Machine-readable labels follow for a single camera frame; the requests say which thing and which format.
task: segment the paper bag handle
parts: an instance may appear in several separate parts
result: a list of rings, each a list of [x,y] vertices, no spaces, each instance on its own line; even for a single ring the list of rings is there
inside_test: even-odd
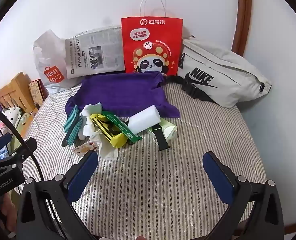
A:
[[[145,8],[146,8],[146,2],[147,0],[142,0],[140,3],[140,8],[139,8],[139,15],[141,16],[141,11],[142,11],[142,6],[144,5],[144,15],[145,16]],[[166,17],[166,9],[167,9],[167,1],[165,0],[165,3],[160,0],[162,7],[164,8],[164,12],[165,12],[165,17]]]

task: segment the nike swoosh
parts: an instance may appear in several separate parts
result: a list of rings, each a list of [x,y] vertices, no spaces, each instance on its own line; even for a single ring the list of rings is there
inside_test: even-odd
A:
[[[215,86],[211,86],[211,85],[209,85],[209,84],[207,84],[207,83],[203,83],[203,82],[200,82],[200,81],[197,81],[197,80],[193,80],[193,79],[190,78],[189,74],[190,74],[190,72],[188,72],[188,73],[186,74],[186,76],[185,76],[185,80],[186,80],[187,82],[190,82],[190,83],[193,83],[193,84],[202,85],[202,86],[207,86],[207,87],[218,88],[218,87],[215,87]]]

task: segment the white waist bag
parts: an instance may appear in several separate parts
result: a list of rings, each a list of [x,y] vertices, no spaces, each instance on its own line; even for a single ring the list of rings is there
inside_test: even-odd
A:
[[[178,76],[223,107],[267,94],[270,82],[243,57],[195,38],[183,40]]]

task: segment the striped bedsheet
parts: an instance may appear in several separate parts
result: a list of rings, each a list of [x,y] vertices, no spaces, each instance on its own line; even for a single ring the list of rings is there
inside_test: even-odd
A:
[[[61,147],[67,119],[64,106],[80,85],[49,96],[35,116],[26,138],[38,142],[34,152],[46,180],[65,173],[80,157]],[[158,152],[148,133],[136,144],[119,150],[117,161],[99,158],[98,167],[78,202],[72,204],[90,232],[111,239],[188,240],[208,234],[224,213],[202,168],[211,150],[235,174],[249,181],[266,176],[254,141],[236,106],[192,99],[178,84],[164,86],[168,101],[181,118],[171,148]],[[24,162],[26,178],[40,180],[31,158]],[[246,209],[243,219],[250,214]]]

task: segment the silver screw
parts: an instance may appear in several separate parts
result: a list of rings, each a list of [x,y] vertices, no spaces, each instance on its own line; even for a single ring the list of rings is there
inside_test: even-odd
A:
[[[63,175],[62,174],[57,174],[54,178],[56,181],[60,181],[63,179]]]
[[[271,185],[271,186],[275,186],[275,182],[273,180],[271,180],[271,179],[268,181],[268,184]]]
[[[27,183],[27,184],[31,183],[32,181],[33,181],[32,178],[28,178],[28,179],[26,179],[26,183]]]
[[[238,176],[238,180],[240,182],[245,182],[246,181],[246,178],[244,176],[240,175],[240,176]]]

